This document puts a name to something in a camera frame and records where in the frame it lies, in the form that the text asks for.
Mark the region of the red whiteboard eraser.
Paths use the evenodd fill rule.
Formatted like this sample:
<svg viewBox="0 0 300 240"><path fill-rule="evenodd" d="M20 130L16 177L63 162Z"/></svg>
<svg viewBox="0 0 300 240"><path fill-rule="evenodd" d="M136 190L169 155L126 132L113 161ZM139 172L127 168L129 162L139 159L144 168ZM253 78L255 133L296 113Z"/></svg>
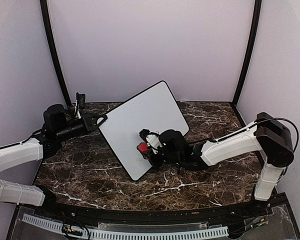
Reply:
<svg viewBox="0 0 300 240"><path fill-rule="evenodd" d="M149 150L148 145L145 142L141 142L136 148L140 153L145 153Z"/></svg>

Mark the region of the white whiteboard with black frame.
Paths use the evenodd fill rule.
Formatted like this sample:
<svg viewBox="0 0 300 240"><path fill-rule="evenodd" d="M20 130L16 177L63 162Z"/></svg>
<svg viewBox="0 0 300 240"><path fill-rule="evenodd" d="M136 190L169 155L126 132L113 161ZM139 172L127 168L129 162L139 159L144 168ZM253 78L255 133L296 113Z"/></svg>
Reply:
<svg viewBox="0 0 300 240"><path fill-rule="evenodd" d="M106 116L99 131L133 181L139 180L152 167L137 150L142 142L141 130L161 134L173 129L185 135L190 129L163 80L115 107Z"/></svg>

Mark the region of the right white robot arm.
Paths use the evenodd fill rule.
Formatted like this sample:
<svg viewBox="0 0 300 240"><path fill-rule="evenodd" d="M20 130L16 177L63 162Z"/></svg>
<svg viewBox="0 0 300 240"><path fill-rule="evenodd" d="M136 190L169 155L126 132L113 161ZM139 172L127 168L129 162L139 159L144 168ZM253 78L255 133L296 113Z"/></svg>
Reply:
<svg viewBox="0 0 300 240"><path fill-rule="evenodd" d="M254 188L254 199L245 205L245 213L256 217L265 208L273 189L294 161L299 144L292 141L291 131L282 122L292 121L272 117L266 112L245 127L217 139L189 143L180 131L169 129L162 133L143 129L139 132L142 143L137 150L153 168L170 164L188 171L202 171L220 162L250 152L266 155L261 174Z"/></svg>

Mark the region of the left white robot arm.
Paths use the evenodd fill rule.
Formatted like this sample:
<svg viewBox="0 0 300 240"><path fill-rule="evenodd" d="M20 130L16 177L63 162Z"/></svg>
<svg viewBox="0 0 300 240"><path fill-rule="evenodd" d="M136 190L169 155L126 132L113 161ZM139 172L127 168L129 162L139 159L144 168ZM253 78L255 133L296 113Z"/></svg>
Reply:
<svg viewBox="0 0 300 240"><path fill-rule="evenodd" d="M0 147L0 173L25 163L54 156L67 140L97 130L106 120L105 114L74 113L54 104L43 113L44 124L26 140ZM25 185L0 179L0 202L40 207L50 218L61 213L56 195L42 185Z"/></svg>

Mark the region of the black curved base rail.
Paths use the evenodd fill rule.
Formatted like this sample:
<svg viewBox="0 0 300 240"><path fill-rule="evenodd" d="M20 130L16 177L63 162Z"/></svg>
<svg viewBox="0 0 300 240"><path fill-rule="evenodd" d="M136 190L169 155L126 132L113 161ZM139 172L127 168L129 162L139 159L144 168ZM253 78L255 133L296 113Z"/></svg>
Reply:
<svg viewBox="0 0 300 240"><path fill-rule="evenodd" d="M79 222L86 226L106 224L131 224L131 225L173 225L191 223L234 224L245 219L265 216L272 212L270 207L274 200L237 203L226 206L190 210L170 211L127 211L108 210L89 207L55 203L50 206L35 207L34 213L40 216L65 218L67 223Z"/></svg>

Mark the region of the left black frame post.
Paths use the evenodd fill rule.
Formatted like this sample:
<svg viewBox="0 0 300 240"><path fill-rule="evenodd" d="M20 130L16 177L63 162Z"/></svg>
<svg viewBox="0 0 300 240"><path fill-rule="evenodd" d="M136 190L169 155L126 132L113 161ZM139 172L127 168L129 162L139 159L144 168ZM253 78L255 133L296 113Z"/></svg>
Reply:
<svg viewBox="0 0 300 240"><path fill-rule="evenodd" d="M70 107L72 105L70 94L68 92L68 88L66 86L66 81L63 75L62 67L59 61L59 56L57 53L57 48L55 44L50 14L49 14L49 8L48 8L48 1L47 0L40 0L40 9L41 9L41 15L45 30L45 35L48 43L48 48L50 52L50 56L52 59L52 63L54 66L55 74L57 77L57 81L64 99L64 102L67 107Z"/></svg>

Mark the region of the black frame post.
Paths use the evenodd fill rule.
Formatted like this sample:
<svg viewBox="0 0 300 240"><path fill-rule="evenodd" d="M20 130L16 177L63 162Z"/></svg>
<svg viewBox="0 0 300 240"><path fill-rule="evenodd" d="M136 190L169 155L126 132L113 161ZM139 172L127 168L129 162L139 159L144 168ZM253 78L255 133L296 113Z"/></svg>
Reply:
<svg viewBox="0 0 300 240"><path fill-rule="evenodd" d="M40 0L40 9L41 9L41 15L45 30L45 35L48 43L48 48L50 52L50 56L52 59L52 63L54 66L55 74L57 77L57 81L64 99L64 102L67 107L70 107L72 105L70 94L68 92L68 88L66 86L66 81L63 75L62 67L59 61L59 56L57 53L57 48L55 44L50 14L49 14L49 8L48 8L48 1L47 0Z"/></svg>
<svg viewBox="0 0 300 240"><path fill-rule="evenodd" d="M235 108L235 109L237 108L237 105L239 103L241 93L243 91L243 87L244 87L245 80L247 77L247 73L249 70L251 58L253 55L253 50L254 50L254 46L255 46L255 40L256 40L258 25L259 25L259 20L260 20L261 8L262 8L262 0L255 0L247 46L246 46L245 55L244 55L244 59L243 59L243 63L242 63L242 68L240 71L240 75L238 78L234 96L231 101L231 104L232 104L233 108Z"/></svg>

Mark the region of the right black frame post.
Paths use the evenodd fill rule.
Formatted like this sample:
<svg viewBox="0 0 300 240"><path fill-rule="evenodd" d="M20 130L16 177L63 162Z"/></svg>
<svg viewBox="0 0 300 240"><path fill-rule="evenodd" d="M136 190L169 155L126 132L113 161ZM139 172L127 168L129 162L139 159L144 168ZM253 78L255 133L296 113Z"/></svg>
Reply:
<svg viewBox="0 0 300 240"><path fill-rule="evenodd" d="M260 20L261 8L262 8L262 0L255 0L247 46L246 46L245 55L244 55L244 59L243 59L243 63L242 63L242 68L240 71L240 75L238 78L234 96L231 101L231 104L232 104L233 108L235 108L235 109L237 108L237 105L239 103L241 93L243 91L243 87L244 87L245 80L247 77L247 73L249 70L251 58L253 55L253 50L254 50L254 46L255 46L255 40L256 40L258 25L259 25L259 20Z"/></svg>

